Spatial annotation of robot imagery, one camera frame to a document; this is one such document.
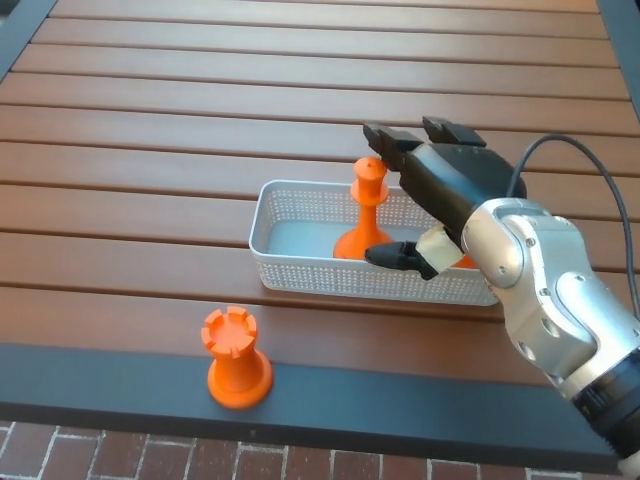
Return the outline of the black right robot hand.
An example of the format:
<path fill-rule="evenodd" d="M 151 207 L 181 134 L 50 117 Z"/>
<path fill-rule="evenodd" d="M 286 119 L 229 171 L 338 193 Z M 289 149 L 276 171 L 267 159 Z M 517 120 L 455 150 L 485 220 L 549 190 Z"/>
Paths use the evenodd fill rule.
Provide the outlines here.
<path fill-rule="evenodd" d="M 399 174 L 399 187 L 439 225 L 416 241 L 374 245 L 364 258 L 431 280 L 463 260 L 467 220 L 486 201 L 506 196 L 514 168 L 469 127 L 426 117 L 422 123 L 428 141 L 371 122 L 363 134 L 387 169 Z"/>

